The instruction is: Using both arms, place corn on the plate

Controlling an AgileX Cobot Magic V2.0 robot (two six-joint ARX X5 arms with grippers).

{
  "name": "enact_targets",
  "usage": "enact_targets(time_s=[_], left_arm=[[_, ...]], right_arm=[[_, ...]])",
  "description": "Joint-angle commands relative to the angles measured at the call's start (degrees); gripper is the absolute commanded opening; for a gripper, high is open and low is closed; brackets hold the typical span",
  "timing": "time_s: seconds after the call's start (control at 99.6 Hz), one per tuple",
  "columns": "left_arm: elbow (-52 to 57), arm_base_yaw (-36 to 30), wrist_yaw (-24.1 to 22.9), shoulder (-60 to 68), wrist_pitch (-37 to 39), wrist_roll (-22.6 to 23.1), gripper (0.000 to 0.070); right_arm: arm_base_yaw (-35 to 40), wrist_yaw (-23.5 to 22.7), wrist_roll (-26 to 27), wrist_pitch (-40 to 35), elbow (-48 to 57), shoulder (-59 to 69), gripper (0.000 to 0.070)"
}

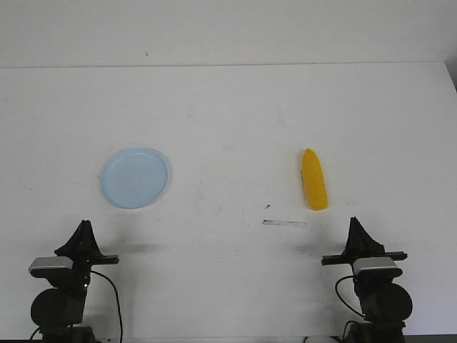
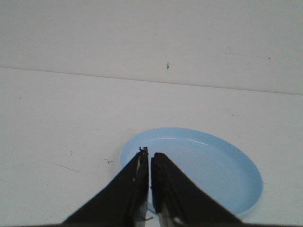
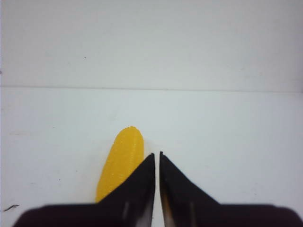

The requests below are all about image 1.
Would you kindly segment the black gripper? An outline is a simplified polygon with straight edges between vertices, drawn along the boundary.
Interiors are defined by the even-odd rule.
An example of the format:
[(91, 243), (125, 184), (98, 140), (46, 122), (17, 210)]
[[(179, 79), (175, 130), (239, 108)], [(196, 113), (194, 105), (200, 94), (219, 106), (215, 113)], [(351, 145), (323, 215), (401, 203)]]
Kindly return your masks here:
[(356, 217), (351, 217), (348, 239), (345, 249), (340, 255), (322, 256), (321, 265), (352, 265), (357, 259), (388, 257), (393, 261), (403, 261), (408, 258), (405, 252), (386, 252), (384, 245), (375, 241), (363, 228)]
[(56, 249), (54, 254), (73, 262), (71, 268), (59, 268), (54, 272), (59, 276), (81, 276), (89, 274), (92, 266), (119, 263), (118, 255), (101, 253), (90, 220), (82, 220), (67, 243)]

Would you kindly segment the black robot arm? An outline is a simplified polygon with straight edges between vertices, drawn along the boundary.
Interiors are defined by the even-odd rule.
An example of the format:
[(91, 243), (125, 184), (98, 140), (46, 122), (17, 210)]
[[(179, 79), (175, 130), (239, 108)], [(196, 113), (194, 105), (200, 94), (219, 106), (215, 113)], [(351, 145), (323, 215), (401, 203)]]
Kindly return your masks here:
[(105, 279), (114, 290), (119, 317), (119, 341), (124, 338), (119, 292), (113, 281), (92, 267), (115, 265), (117, 255), (102, 254), (89, 220), (83, 220), (52, 257), (37, 257), (29, 267), (31, 276), (45, 279), (51, 285), (38, 294), (31, 304), (35, 333), (42, 342), (98, 342), (90, 326), (83, 326), (84, 308), (91, 276)]
[(387, 252), (384, 245), (375, 241), (356, 217), (351, 217), (348, 239), (341, 254), (322, 257), (324, 266), (348, 264), (352, 274), (340, 278), (334, 285), (339, 299), (342, 281), (353, 282), (355, 295), (361, 309), (358, 311), (342, 303), (362, 320), (349, 320), (337, 342), (405, 342), (403, 328), (405, 320), (413, 311), (410, 294), (393, 280), (403, 274), (397, 261), (403, 261), (407, 253)]

